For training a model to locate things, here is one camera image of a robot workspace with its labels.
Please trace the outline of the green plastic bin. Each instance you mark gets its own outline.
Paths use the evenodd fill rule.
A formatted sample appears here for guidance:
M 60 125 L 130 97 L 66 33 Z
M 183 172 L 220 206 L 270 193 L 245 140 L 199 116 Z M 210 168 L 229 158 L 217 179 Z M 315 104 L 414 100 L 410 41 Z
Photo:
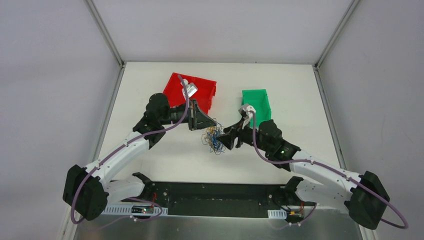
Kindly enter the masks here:
M 241 104 L 249 104 L 256 110 L 256 127 L 272 118 L 272 110 L 266 89 L 242 90 Z

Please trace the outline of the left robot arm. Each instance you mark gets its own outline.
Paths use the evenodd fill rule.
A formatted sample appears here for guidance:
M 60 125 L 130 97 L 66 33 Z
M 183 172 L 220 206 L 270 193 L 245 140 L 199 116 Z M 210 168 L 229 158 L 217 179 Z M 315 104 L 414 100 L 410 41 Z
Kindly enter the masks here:
M 62 199 L 81 218 L 71 219 L 74 224 L 96 219 L 107 207 L 132 197 L 140 202 L 152 198 L 153 189 L 147 178 L 135 172 L 123 180 L 113 178 L 133 159 L 155 146 L 167 131 L 179 124 L 189 130 L 203 130 L 217 125 L 216 120 L 203 112 L 196 99 L 171 107 L 163 93 L 153 94 L 145 112 L 132 131 L 105 156 L 86 166 L 72 166 L 66 175 Z

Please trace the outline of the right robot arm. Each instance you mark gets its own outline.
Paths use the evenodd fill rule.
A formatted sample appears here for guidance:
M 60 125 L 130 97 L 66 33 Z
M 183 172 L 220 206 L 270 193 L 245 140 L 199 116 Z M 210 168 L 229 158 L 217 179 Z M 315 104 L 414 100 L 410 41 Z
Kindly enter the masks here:
M 383 201 L 390 197 L 379 177 L 373 172 L 351 172 L 313 157 L 282 137 L 273 120 L 263 121 L 258 128 L 236 123 L 217 137 L 232 150 L 242 144 L 256 146 L 274 166 L 296 173 L 285 185 L 284 200 L 290 205 L 300 201 L 319 203 L 347 213 L 364 228 L 375 230 L 387 208 Z

